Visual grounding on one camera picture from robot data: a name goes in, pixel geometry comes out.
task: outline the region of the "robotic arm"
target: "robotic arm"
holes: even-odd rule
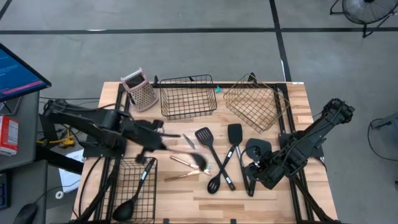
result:
[[[108,110],[104,107],[88,109],[71,105],[65,100],[49,100],[44,106],[43,116],[56,124],[68,124],[92,138],[92,141],[81,142],[87,157],[123,156],[128,139],[141,146],[142,152],[137,161],[143,162],[145,152],[167,150],[162,136],[180,137],[178,134],[157,132],[163,127],[163,121],[153,123],[146,120],[135,121],[129,113],[119,110]]]
[[[307,165],[307,159],[317,151],[326,134],[337,124],[351,121],[354,108],[344,101],[332,99],[323,107],[322,115],[304,131],[293,133],[280,151],[255,152],[260,158],[246,167],[246,173],[273,189],[283,178],[295,177]]]

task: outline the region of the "cardboard box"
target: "cardboard box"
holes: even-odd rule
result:
[[[0,154],[13,156],[18,151],[18,121],[0,116]]]

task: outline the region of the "gold wire basket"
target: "gold wire basket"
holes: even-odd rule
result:
[[[224,100],[229,110],[258,133],[270,129],[289,106],[283,95],[258,81],[253,73],[245,74],[235,83],[224,94]]]

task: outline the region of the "computer mouse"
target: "computer mouse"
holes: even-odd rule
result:
[[[15,217],[14,224],[32,224],[37,213],[37,205],[30,203],[24,205]]]

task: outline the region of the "desk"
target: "desk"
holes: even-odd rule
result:
[[[11,206],[0,210],[1,223],[13,223],[24,205],[34,203],[47,191],[47,167],[47,161],[39,161],[12,170]],[[45,223],[45,201],[46,195],[37,202],[33,224]]]
[[[104,84],[99,106],[115,102],[118,86],[118,82],[106,82]],[[303,84],[287,83],[287,89],[295,128],[303,130],[313,122],[305,87]],[[228,141],[227,125],[232,123],[241,123],[243,126],[244,139],[241,144],[241,150],[244,149],[244,145],[249,138],[260,138],[269,141],[272,144],[273,151],[280,149],[278,142],[280,129],[277,123],[270,130],[258,134],[226,108],[223,93],[217,93],[216,99],[218,108],[211,116],[168,121],[160,113],[160,102],[143,113],[137,113],[133,110],[130,110],[130,112],[134,119],[148,119],[150,121],[153,119],[164,120],[166,133],[185,133],[197,147],[201,147],[201,145],[196,140],[194,132],[202,127],[209,127],[215,137],[214,147],[221,160],[225,158],[228,149],[231,147]],[[284,120],[285,124],[288,124],[286,114],[284,115]],[[190,150],[190,146],[183,138],[164,138],[164,143],[173,149]],[[135,157],[141,151],[141,148],[141,146],[129,142],[125,157]],[[215,175],[218,172],[218,166],[211,156],[210,151],[205,152],[212,166],[211,171]],[[234,158],[231,158],[226,170],[234,182],[236,190],[234,192],[230,191],[225,184],[225,180],[221,179],[219,191],[214,195],[210,195],[206,190],[206,186],[211,177],[207,175],[197,175],[187,179],[164,182],[166,177],[191,171],[189,167],[170,160],[169,155],[169,152],[162,151],[156,151],[147,155],[156,157],[159,162],[155,211],[156,223],[163,222],[164,218],[170,219],[170,223],[229,223],[232,218],[236,219],[238,223],[295,222],[289,180],[287,178],[283,178],[273,190],[268,190],[260,183],[257,183],[254,197],[249,197],[244,190],[238,158],[237,156],[233,156]],[[189,159],[186,155],[178,155],[178,157]],[[86,178],[95,160],[96,158],[91,158],[85,161],[82,180]],[[100,162],[93,169],[87,181],[82,201],[83,210],[90,204],[98,191],[102,170],[103,162]],[[309,191],[314,199],[327,215],[331,218],[337,218],[325,168],[316,160],[310,159],[308,165],[305,167],[305,173],[307,175]],[[78,195],[80,195],[83,181],[80,184]],[[305,218],[305,207],[300,193],[299,200],[302,208],[302,216]],[[78,204],[79,197],[76,198],[75,208],[78,207]]]
[[[38,110],[39,92],[23,96],[18,112],[11,116],[19,122],[18,152],[15,156],[0,156],[0,170],[21,166],[35,160]]]

